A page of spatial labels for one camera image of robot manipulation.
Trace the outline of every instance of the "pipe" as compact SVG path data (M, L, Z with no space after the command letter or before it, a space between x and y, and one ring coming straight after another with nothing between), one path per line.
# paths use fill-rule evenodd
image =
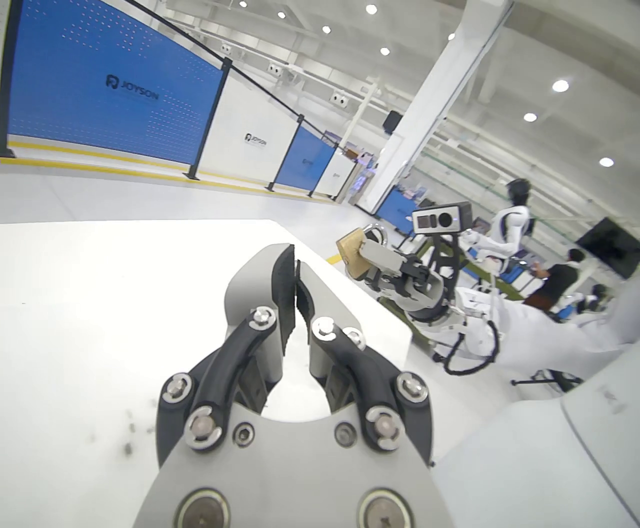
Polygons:
M358 125L358 121L360 121L362 114L367 109L367 106L369 105L369 102L373 98L373 94L376 93L377 89L378 89L378 81L376 80L369 87L369 91L367 92L367 95L365 96L364 100L360 103L360 106L358 106L358 111L356 112L356 115L353 116L353 119L349 123L349 126L347 127L347 131L342 135L342 139L340 140L338 147L344 149L344 146L347 144L349 137L355 130L355 127Z

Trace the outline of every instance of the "barrier fence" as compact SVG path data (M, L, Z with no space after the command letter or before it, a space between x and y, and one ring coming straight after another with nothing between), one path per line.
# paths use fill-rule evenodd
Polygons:
M224 175L339 194L353 162L333 140L230 58L124 2L129 14L101 0L12 1L0 157L13 156L12 134L188 164L195 180ZM152 27L158 22L173 38Z

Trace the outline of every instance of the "perforated panel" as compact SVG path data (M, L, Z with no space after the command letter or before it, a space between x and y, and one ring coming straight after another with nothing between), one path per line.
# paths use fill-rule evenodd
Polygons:
M221 75L99 0L24 0L9 132L190 164Z

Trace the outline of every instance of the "white column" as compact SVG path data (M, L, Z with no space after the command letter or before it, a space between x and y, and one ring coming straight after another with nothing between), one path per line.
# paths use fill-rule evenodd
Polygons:
M375 81L369 87L369 91L367 92L367 95L365 96L364 100L360 103L360 106L358 106L358 111L356 112L355 116L353 116L351 123L349 123L349 126L347 127L347 131L342 135L342 139L340 141L340 144L338 145L340 148L344 148L344 146L347 144L349 137L353 133L356 125L358 124L358 121L360 121L362 114L367 109L367 106L369 105L371 98L376 93L377 89L378 89L378 81Z
M444 49L380 153L378 172L358 201L373 212L396 176L420 154L438 123L494 43L513 0L467 0L456 36Z

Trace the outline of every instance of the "yellow floor stripe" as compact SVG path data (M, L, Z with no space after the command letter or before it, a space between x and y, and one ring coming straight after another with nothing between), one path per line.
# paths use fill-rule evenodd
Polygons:
M105 152L92 152L91 150L82 150L81 148L58 147L56 145L40 145L39 143L27 143L26 141L9 141L9 147L17 148L35 148L37 150L50 150L52 152L65 152L67 154L81 154L82 156L103 157L106 159L115 159L117 161L127 161L129 163L142 163L144 165L154 165L156 167L164 167L175 170L185 170L188 165L158 163L157 161L147 161L146 159L137 159L134 157L117 156L116 154L107 154Z
M340 253L338 253L337 255L334 255L333 257L329 257L326 261L331 264L337 264L338 262L340 262L342 260L342 257L340 256Z
M183 176L169 176L166 174L156 174L151 172L142 172L138 170L131 169L118 169L113 167L103 167L100 165L87 165L83 163L72 163L70 161L46 161L43 159L19 159L19 158L0 158L0 164L3 165L22 165L22 166L30 166L30 167L47 167L47 168L58 168L58 169L69 169L69 170L86 170L88 172L102 172L102 173L110 173L110 174L123 174L126 176L137 176L140 178L149 178L155 180L167 180L172 182L180 182L180 183L188 183L192 185L202 185L207 187L217 187L221 189L232 189L234 191L244 191L251 193L260 193L269 196L284 196L286 198L293 198L294 200L311 200L315 203L326 203L332 204L333 202L325 202L324 200L316 200L315 198L309 198L308 196L296 196L296 195L288 195L287 193L279 193L277 191L270 192L267 189L255 189L251 187L241 187L239 185L231 185L226 183L219 182L207 182L205 180L189 180Z
M144 165L152 165L152 166L156 166L156 167L163 167L163 168L168 168L168 169L173 169L173 170L179 170L179 171L184 171L187 170L187 168L189 167L187 164L184 165L170 165L168 163L158 163L157 161L147 161L145 159L136 159L134 157L127 157L127 156L116 156L115 154L106 154L103 152L92 152L90 150L82 150L80 148L67 148L67 147L58 147L56 145L41 145L39 143L28 143L26 141L9 141L8 142L8 146L9 147L17 147L17 148L33 148L36 150L50 150L52 152L65 152L67 154L81 154L82 156L93 156L93 157L101 157L104 159L115 159L117 161L127 161L128 163L139 163L139 164L144 164ZM203 174L206 174L208 176L214 176L217 178L222 178L225 180L236 180L239 182L244 182L244 183L252 183L252 184L264 184L264 182L258 181L258 180L250 180L247 178L237 178L235 176L224 176L222 174L217 174L215 172L209 172L206 170L198 170L198 172L202 172ZM291 187L291 190L293 191L299 191L299 189L296 189L294 187Z

